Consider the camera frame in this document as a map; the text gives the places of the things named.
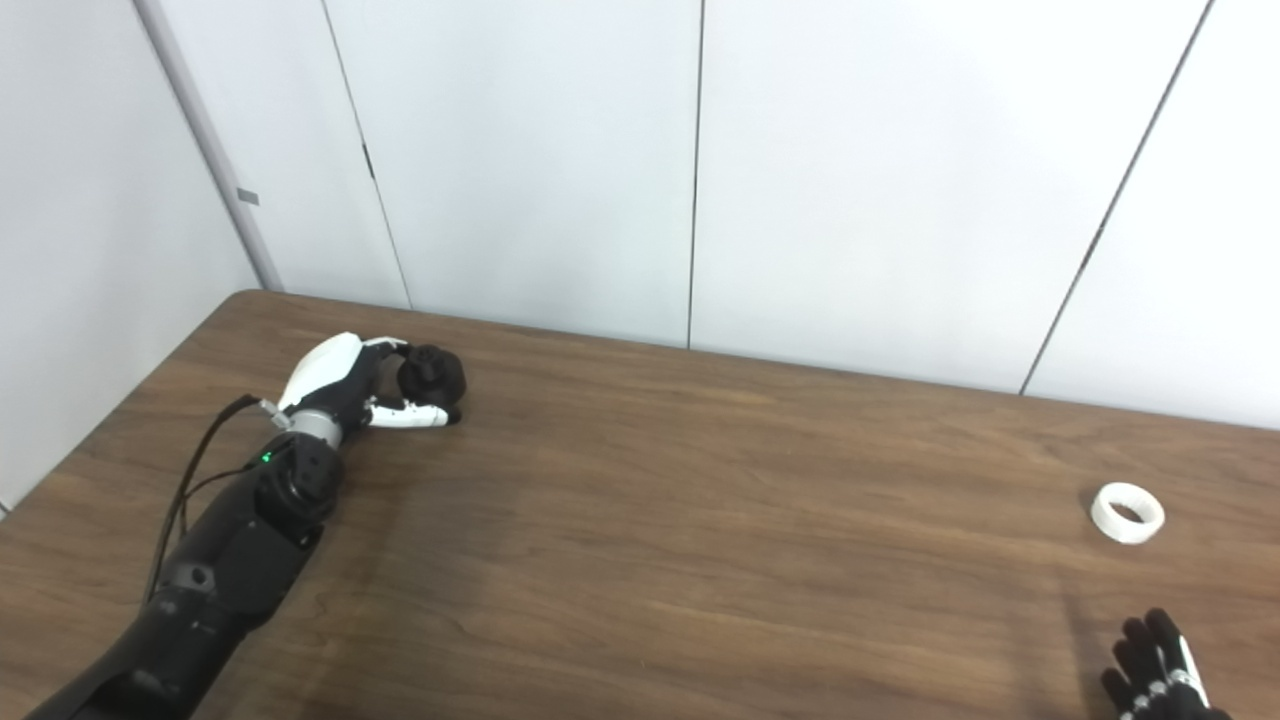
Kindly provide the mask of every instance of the tabletop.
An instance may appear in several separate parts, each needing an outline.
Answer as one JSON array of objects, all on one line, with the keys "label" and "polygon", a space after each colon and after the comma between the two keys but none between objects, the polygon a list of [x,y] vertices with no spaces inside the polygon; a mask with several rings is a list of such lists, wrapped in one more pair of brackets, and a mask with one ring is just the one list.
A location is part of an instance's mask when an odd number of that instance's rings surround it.
[{"label": "tabletop", "polygon": [[[0,523],[0,717],[132,619],[212,416],[340,331],[457,352],[465,419],[344,448],[197,717],[1114,717],[1152,606],[1236,720],[1280,706],[1276,433],[252,291]],[[270,434],[242,414],[201,474]],[[1092,525],[1111,480],[1164,502],[1149,543]]]}]

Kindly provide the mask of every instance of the wire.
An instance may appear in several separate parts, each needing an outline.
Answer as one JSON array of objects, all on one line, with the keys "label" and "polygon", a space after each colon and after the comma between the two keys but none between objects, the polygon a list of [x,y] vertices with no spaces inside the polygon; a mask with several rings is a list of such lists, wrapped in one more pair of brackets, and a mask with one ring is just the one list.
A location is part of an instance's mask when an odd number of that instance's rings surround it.
[{"label": "wire", "polygon": [[260,400],[252,395],[242,395],[237,400],[233,400],[230,405],[223,407],[223,411],[214,418],[214,421],[205,430],[205,437],[200,438],[200,445],[196,446],[196,452],[192,454],[191,461],[187,462],[187,470],[182,474],[182,480],[178,487],[173,491],[173,500],[169,502],[169,510],[165,512],[164,524],[160,527],[160,538],[156,541],[156,552],[151,557],[151,569],[147,570],[147,584],[142,591],[142,607],[146,607],[147,602],[151,601],[151,596],[155,594],[156,583],[160,580],[160,565],[164,562],[165,548],[169,544],[169,536],[173,533],[173,523],[177,519],[178,511],[183,507],[187,498],[187,488],[191,486],[191,479],[196,477],[196,468],[200,466],[200,459],[205,456],[205,448],[209,447],[209,442],[214,439],[218,433],[218,428],[223,427],[223,423],[230,420],[233,415],[239,413],[246,407],[252,407],[257,405]]},{"label": "wire", "polygon": [[200,480],[198,483],[191,486],[191,489],[187,491],[187,495],[182,497],[182,506],[178,509],[178,538],[182,539],[187,537],[187,502],[191,500],[193,495],[196,495],[196,492],[200,488],[215,480],[220,480],[223,478],[239,475],[241,473],[248,470],[250,468],[252,468],[252,465],[244,465],[243,468],[236,468],[234,470],[225,470],[223,473],[218,473],[216,475],[210,475]]}]

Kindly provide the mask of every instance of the white robotic hand cover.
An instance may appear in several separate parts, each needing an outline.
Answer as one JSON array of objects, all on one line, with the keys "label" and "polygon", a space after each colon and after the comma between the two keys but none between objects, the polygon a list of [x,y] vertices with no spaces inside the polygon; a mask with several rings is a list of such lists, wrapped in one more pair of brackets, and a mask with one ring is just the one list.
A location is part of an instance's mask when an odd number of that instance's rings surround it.
[{"label": "white robotic hand cover", "polygon": [[[351,374],[356,359],[366,347],[385,345],[390,354],[396,347],[407,346],[403,340],[378,337],[361,341],[356,333],[339,333],[311,348],[298,361],[284,386],[279,407],[285,413],[298,405],[312,392],[342,382]],[[404,401],[403,407],[389,407],[370,397],[366,406],[370,410],[370,427],[375,428],[439,428],[449,421],[449,414],[435,405],[413,405]]]}]

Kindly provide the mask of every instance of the white tape roll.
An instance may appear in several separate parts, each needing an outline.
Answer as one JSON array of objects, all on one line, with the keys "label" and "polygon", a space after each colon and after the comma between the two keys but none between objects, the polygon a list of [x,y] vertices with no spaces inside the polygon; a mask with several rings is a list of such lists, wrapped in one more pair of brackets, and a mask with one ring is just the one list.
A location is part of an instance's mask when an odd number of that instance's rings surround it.
[{"label": "white tape roll", "polygon": [[[1116,511],[1112,505],[1128,507],[1140,521],[1133,521]],[[1132,483],[1102,486],[1093,498],[1093,524],[1108,538],[1125,544],[1139,544],[1151,539],[1165,524],[1165,509],[1156,496]]]}]

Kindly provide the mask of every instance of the robotic hand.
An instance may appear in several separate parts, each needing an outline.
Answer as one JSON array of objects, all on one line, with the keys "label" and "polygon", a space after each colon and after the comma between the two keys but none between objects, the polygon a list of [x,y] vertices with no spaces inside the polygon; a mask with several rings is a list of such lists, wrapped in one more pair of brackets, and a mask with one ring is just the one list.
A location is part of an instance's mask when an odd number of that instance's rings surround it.
[{"label": "robotic hand", "polygon": [[[378,396],[383,361],[404,357],[401,398]],[[338,447],[365,427],[436,428],[461,419],[462,363],[435,346],[334,336],[297,365],[279,406],[244,396],[205,434],[161,529],[136,620],[101,659],[27,720],[184,720],[241,641],[270,620],[315,551],[342,484]],[[261,405],[280,428],[164,557],[196,464],[236,411]]]},{"label": "robotic hand", "polygon": [[[392,355],[404,357],[396,375],[401,400],[376,395],[381,363]],[[452,352],[394,337],[361,341],[355,333],[342,333],[298,361],[279,406],[293,427],[323,428],[337,421],[346,436],[365,425],[436,428],[462,419],[456,404],[466,389],[462,363]]]},{"label": "robotic hand", "polygon": [[1102,673],[1120,720],[1231,720],[1210,706],[1187,638],[1167,612],[1155,609],[1144,620],[1129,618],[1124,637],[1112,648],[1124,673]]}]

